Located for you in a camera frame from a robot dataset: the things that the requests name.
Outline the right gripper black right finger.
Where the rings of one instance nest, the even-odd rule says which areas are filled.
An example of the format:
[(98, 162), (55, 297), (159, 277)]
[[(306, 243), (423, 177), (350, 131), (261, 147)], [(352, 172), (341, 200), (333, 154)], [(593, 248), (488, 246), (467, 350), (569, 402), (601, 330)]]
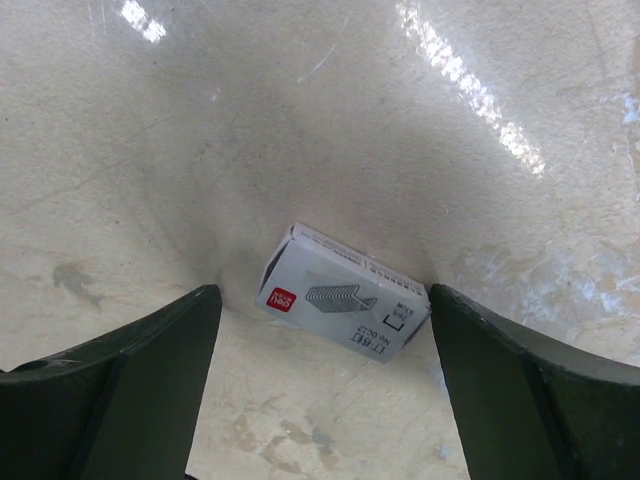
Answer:
[(636, 479), (639, 370), (429, 290), (432, 329), (473, 479)]

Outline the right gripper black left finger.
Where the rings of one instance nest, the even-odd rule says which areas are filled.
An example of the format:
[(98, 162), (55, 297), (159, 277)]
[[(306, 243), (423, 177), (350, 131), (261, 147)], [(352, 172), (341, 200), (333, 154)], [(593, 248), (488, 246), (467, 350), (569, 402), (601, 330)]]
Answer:
[(221, 319), (203, 285), (1, 374), (4, 479), (185, 479)]

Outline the white staple box sleeve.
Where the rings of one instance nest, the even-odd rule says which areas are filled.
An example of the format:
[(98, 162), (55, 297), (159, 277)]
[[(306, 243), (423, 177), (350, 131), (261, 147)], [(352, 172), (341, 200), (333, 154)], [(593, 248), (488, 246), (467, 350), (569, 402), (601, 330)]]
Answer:
[(424, 285), (300, 222), (269, 260), (256, 305), (381, 363), (431, 315)]

